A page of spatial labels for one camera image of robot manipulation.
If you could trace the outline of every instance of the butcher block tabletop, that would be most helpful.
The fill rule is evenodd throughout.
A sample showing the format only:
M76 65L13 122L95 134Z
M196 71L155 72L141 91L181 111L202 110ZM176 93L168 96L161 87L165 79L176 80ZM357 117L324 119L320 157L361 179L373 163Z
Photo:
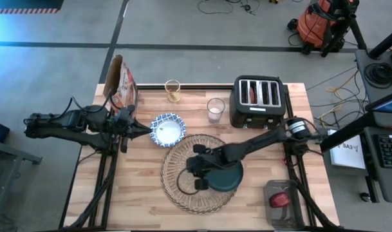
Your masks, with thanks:
M304 84L287 84L294 115L313 121ZM104 85L97 86L93 104L103 104ZM177 103L167 100L165 90L140 90L136 118L149 126L163 113L177 113L187 126L187 135L208 134L226 143L244 140L266 130L239 129L230 125L230 90L182 90ZM208 120L207 102L212 98L225 101L226 108L219 124ZM310 149L320 151L310 144ZM215 213L194 215L176 207L165 195L160 182L162 159L169 148L157 146L149 135L129 141L127 153L118 153L117 170L111 197L107 229L115 230L237 230L273 229L266 220L263 187L269 180L288 180L288 171L282 161L283 145L274 144L255 151L242 161L244 177L230 202ZM80 159L93 153L83 147ZM304 165L310 194L320 209L335 224L339 224L331 195L323 158L307 153ZM75 174L64 225L73 223L93 197L100 155L83 160ZM98 206L97 223L100 223L102 202ZM306 206L301 198L301 209L308 225Z

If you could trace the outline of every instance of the keyboard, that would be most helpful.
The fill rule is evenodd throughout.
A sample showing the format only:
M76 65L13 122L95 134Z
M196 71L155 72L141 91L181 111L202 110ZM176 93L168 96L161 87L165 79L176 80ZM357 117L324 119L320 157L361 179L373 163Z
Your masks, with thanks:
M382 167L392 168L392 135L377 135L376 140Z

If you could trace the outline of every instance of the toaster slot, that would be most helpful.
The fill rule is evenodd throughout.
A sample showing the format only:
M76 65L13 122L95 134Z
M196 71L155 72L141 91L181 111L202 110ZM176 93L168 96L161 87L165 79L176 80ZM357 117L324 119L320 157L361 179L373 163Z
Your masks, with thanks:
M270 99L268 97L268 85L267 82L261 82L261 94L263 96L263 104L268 105L270 104Z
M279 101L279 88L277 87L277 83L271 82L270 89L272 92L272 104L278 105L280 103L280 101Z
M248 90L250 95L250 103L257 104L257 84L256 81L250 81L250 89Z
M247 81L240 81L240 96L241 96L241 103L247 104L248 103Z

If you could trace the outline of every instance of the wire basket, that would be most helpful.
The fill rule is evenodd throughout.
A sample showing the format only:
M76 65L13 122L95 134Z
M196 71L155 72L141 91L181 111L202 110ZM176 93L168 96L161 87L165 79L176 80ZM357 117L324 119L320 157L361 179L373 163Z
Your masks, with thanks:
M162 187L167 197L180 209L195 214L212 213L222 208L234 196L236 189L228 192L220 192L209 188L208 190L196 191L193 177L186 167L186 160L193 157L193 145L202 144L208 148L216 148L225 143L210 135L189 135L172 147L166 154L162 163ZM190 195L182 193L180 188Z

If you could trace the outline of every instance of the toaster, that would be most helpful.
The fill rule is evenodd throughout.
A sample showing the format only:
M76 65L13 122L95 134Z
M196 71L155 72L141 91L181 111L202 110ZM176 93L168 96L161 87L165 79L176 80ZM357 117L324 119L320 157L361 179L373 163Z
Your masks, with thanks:
M239 76L230 94L230 123L235 128L272 129L286 112L284 86L278 77Z

